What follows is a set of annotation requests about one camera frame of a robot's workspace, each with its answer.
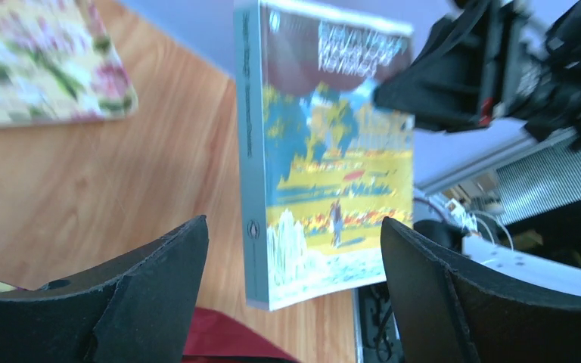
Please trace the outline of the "yellow paperback book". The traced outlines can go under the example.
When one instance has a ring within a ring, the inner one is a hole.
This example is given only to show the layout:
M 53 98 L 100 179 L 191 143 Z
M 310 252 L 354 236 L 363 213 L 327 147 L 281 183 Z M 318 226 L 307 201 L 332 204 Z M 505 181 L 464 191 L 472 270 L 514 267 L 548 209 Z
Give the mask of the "yellow paperback book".
M 384 281 L 381 223 L 412 221 L 414 120 L 372 93 L 411 63 L 412 25 L 237 1 L 234 26 L 247 304 Z

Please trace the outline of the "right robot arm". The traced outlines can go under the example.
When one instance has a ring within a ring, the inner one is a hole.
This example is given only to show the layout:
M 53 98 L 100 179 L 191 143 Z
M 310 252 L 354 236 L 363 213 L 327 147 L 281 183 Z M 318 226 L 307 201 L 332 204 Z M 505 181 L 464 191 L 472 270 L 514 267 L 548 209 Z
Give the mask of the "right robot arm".
M 433 132 L 485 129 L 501 117 L 523 120 L 537 141 L 571 128 L 570 147 L 581 150 L 581 1 L 544 31 L 542 54 L 523 38 L 535 26 L 525 2 L 456 6 L 460 15 L 439 19 L 413 63 L 374 90 L 374 104 Z

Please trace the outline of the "red student backpack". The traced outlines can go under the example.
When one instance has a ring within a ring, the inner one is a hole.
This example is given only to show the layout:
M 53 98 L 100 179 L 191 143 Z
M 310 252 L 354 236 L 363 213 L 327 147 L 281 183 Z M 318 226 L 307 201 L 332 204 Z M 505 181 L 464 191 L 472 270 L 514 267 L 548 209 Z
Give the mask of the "red student backpack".
M 197 307 L 182 356 L 194 363 L 296 363 L 297 360 L 222 312 Z

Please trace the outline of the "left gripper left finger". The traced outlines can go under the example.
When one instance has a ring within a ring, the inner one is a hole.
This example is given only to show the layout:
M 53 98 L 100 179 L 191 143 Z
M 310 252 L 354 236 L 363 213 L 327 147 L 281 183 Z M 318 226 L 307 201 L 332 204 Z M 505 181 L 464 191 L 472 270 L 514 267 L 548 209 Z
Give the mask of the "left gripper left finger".
M 37 290 L 0 293 L 0 362 L 178 362 L 209 233 L 196 216 Z

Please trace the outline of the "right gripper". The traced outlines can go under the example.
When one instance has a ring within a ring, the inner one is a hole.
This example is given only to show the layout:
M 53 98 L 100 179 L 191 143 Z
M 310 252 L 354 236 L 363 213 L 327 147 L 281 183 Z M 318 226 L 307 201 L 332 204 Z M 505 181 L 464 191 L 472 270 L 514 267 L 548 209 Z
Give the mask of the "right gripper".
M 459 16 L 430 28 L 410 66 L 375 88 L 374 105 L 410 113 L 417 128 L 434 132 L 486 128 L 507 117 L 529 122 L 542 105 L 536 92 L 546 71 L 527 30 L 545 30 L 527 1 L 468 1 Z M 480 108 L 481 81 L 487 96 Z

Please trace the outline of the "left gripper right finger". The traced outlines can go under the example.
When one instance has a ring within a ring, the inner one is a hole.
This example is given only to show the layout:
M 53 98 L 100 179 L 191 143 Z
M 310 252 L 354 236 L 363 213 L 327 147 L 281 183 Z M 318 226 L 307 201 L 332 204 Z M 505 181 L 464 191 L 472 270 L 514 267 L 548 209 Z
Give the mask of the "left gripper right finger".
M 408 362 L 581 362 L 581 296 L 508 277 L 392 218 L 381 226 Z

